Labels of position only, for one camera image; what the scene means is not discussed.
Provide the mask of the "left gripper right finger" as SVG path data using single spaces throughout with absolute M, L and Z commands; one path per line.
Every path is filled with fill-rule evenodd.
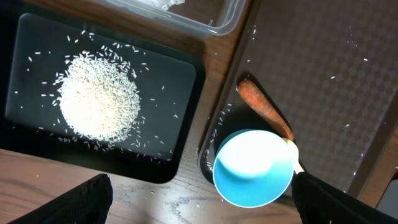
M 308 172 L 292 179 L 292 196 L 303 224 L 397 224 L 397 219 L 362 203 Z

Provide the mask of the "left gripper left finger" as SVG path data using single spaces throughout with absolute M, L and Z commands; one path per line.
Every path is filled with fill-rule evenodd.
M 106 174 L 98 174 L 10 224 L 105 224 L 113 202 Z

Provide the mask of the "light blue bowl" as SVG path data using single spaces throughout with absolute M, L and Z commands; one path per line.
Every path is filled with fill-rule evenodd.
M 244 129 L 226 137 L 213 164 L 213 183 L 224 200 L 257 208 L 277 200 L 295 175 L 293 157 L 282 137 Z

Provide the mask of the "white rice pile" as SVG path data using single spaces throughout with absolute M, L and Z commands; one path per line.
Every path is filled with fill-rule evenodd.
M 54 81 L 59 87 L 52 104 L 67 126 L 88 139 L 126 140 L 141 110 L 131 63 L 85 53 L 66 58 L 65 64 L 67 69 Z

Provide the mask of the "white tissue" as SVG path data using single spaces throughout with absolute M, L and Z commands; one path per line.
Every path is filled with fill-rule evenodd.
M 136 0 L 136 1 L 157 9 L 163 9 L 165 11 L 168 11 L 172 6 L 180 5 L 185 2 L 185 0 Z

